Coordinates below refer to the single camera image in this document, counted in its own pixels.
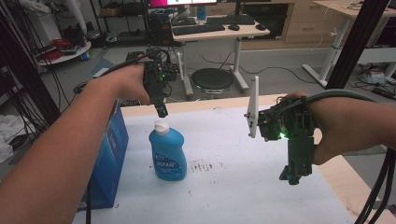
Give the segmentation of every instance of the computer monitor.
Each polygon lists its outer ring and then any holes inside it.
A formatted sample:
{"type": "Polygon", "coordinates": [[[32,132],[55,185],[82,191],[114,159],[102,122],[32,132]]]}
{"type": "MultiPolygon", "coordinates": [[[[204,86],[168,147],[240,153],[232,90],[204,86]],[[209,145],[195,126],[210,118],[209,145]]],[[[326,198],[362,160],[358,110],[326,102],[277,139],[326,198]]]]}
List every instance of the computer monitor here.
{"type": "Polygon", "coordinates": [[[191,25],[195,20],[190,18],[190,6],[215,5],[218,0],[147,0],[148,8],[169,8],[176,7],[172,25],[191,25]]]}

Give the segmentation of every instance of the computer mouse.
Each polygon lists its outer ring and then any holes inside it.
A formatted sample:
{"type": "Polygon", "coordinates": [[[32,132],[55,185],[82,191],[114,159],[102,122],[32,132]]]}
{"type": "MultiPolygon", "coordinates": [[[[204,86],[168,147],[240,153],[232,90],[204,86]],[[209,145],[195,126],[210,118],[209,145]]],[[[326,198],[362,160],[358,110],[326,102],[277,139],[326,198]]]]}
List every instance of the computer mouse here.
{"type": "Polygon", "coordinates": [[[231,24],[231,25],[228,26],[228,29],[234,30],[234,31],[238,31],[239,30],[239,26],[237,24],[231,24]]]}
{"type": "Polygon", "coordinates": [[[265,27],[264,24],[257,24],[257,25],[256,25],[256,29],[258,29],[258,30],[265,30],[265,29],[267,29],[267,28],[265,27]]]}

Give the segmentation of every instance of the power strip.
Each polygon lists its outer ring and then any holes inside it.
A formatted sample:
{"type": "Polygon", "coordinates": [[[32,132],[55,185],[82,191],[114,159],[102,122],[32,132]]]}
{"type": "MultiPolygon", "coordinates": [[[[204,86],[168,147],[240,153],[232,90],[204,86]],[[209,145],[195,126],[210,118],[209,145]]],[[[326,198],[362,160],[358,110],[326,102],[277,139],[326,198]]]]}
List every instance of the power strip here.
{"type": "Polygon", "coordinates": [[[390,92],[390,91],[383,90],[383,89],[378,88],[378,87],[375,87],[372,90],[372,93],[375,93],[377,95],[381,95],[383,97],[387,97],[388,99],[396,100],[396,94],[394,94],[393,92],[390,92]]]}

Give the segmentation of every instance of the bottle label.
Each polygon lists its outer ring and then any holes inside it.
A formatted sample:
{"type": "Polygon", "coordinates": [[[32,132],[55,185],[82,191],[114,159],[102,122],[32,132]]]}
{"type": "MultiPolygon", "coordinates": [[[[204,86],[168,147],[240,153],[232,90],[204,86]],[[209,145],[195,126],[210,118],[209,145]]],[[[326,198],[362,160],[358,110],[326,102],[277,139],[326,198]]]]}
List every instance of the bottle label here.
{"type": "Polygon", "coordinates": [[[168,178],[180,178],[181,176],[180,165],[176,161],[169,159],[164,155],[156,153],[154,164],[157,168],[157,172],[167,175],[168,178]]]}

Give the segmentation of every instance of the human arm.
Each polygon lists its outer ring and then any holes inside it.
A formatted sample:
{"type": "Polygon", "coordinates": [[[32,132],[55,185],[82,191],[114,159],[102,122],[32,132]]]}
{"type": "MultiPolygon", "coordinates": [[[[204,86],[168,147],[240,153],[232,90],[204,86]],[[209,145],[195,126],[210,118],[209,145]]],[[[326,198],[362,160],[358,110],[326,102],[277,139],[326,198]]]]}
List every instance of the human arm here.
{"type": "MultiPolygon", "coordinates": [[[[298,98],[307,93],[287,95],[298,98]]],[[[318,100],[308,107],[322,132],[314,164],[322,164],[348,151],[376,145],[396,148],[396,107],[346,97],[318,100]]]]}
{"type": "Polygon", "coordinates": [[[143,64],[93,79],[0,184],[4,223],[71,223],[118,98],[149,105],[143,64]]]}

